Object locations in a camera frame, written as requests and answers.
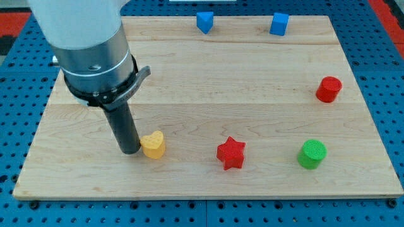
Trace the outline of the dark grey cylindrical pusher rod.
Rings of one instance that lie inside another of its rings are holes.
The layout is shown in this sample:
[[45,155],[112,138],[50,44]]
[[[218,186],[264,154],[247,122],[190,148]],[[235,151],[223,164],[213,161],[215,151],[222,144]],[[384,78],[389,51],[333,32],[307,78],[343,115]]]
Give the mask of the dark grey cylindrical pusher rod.
[[113,110],[104,110],[115,139],[124,154],[135,154],[140,150],[140,138],[127,103]]

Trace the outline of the black clamp ring with lever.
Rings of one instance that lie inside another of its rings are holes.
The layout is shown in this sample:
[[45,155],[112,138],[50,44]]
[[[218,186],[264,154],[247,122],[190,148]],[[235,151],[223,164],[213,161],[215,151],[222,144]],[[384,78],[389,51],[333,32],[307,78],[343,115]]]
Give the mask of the black clamp ring with lever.
[[72,95],[84,105],[113,111],[126,103],[140,88],[143,80],[151,74],[149,66],[139,70],[135,58],[131,58],[133,71],[121,82],[113,77],[112,71],[84,76],[70,75],[66,71],[64,81]]

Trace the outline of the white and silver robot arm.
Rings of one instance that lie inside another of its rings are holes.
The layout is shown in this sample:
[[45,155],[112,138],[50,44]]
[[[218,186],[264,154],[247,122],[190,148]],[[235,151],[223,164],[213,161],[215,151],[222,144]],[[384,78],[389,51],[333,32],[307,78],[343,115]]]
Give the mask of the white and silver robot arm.
[[71,94],[99,107],[124,154],[141,144],[128,100],[150,68],[139,68],[124,31],[125,1],[29,0],[29,7],[50,44]]

